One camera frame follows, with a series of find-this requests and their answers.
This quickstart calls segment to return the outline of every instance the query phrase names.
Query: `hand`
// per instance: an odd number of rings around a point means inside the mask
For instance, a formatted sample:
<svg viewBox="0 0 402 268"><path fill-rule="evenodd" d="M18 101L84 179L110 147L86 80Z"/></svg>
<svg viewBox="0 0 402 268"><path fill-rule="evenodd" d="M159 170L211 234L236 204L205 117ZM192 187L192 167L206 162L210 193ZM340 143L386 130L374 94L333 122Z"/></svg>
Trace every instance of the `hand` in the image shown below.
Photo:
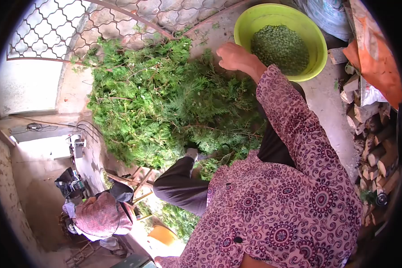
<svg viewBox="0 0 402 268"><path fill-rule="evenodd" d="M216 50L222 59L219 65L227 70L239 70L247 73L257 83L267 67L257 56L247 52L242 46L234 43L225 43Z"/></svg>

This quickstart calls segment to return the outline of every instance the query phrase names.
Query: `pink cloth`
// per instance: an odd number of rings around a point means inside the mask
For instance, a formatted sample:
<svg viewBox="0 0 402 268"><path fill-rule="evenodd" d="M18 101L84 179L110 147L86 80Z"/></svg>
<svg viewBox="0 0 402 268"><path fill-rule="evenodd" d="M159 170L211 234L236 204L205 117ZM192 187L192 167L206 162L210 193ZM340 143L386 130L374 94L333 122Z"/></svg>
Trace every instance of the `pink cloth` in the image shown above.
<svg viewBox="0 0 402 268"><path fill-rule="evenodd" d="M132 223L120 203L108 192L94 202L90 199L76 206L76 226L84 233L107 238L114 233L127 234Z"/></svg>
<svg viewBox="0 0 402 268"><path fill-rule="evenodd" d="M317 116L275 65L256 97L296 169L257 151L221 167L182 255L162 258L163 268L237 268L244 253L277 267L341 267L350 256L361 203Z"/></svg>

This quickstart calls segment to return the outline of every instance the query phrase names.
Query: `decorative metal lattice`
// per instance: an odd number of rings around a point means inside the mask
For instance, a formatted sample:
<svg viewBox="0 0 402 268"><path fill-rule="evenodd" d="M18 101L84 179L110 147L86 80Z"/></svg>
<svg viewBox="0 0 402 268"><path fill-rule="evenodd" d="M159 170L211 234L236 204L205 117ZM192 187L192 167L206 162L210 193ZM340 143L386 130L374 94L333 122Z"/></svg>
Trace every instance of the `decorative metal lattice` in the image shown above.
<svg viewBox="0 0 402 268"><path fill-rule="evenodd" d="M141 48L147 40L188 35L207 19L248 0L38 0L9 44L7 59L68 62L98 37Z"/></svg>

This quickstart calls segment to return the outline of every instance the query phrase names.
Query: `green peas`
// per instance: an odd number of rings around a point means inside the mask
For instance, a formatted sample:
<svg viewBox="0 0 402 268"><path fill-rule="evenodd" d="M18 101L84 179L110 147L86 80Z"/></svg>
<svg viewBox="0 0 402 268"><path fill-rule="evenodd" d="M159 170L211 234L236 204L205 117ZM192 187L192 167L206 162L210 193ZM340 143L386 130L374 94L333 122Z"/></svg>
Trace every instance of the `green peas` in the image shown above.
<svg viewBox="0 0 402 268"><path fill-rule="evenodd" d="M285 25L267 25L256 32L252 52L266 66L275 63L285 75L298 75L308 66L307 46Z"/></svg>

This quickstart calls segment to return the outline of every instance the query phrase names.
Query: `leg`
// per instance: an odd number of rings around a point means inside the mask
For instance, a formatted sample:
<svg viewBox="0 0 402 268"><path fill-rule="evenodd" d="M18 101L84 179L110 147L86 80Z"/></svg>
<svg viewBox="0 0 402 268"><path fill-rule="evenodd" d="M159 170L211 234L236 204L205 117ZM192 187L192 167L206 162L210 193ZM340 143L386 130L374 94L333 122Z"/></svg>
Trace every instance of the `leg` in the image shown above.
<svg viewBox="0 0 402 268"><path fill-rule="evenodd" d="M153 191L161 200L202 216L207 208L209 181L191 178L194 163L192 157L177 160L155 181Z"/></svg>
<svg viewBox="0 0 402 268"><path fill-rule="evenodd" d="M295 82L291 82L291 84L302 95L306 102L305 93L302 90L302 87ZM274 131L273 126L271 126L268 121L264 109L259 103L258 109L261 116L267 120L267 127L265 129L264 138L262 139L261 148L259 149L258 158L262 160L262 162L279 163L295 167L295 163L290 157L288 148Z"/></svg>

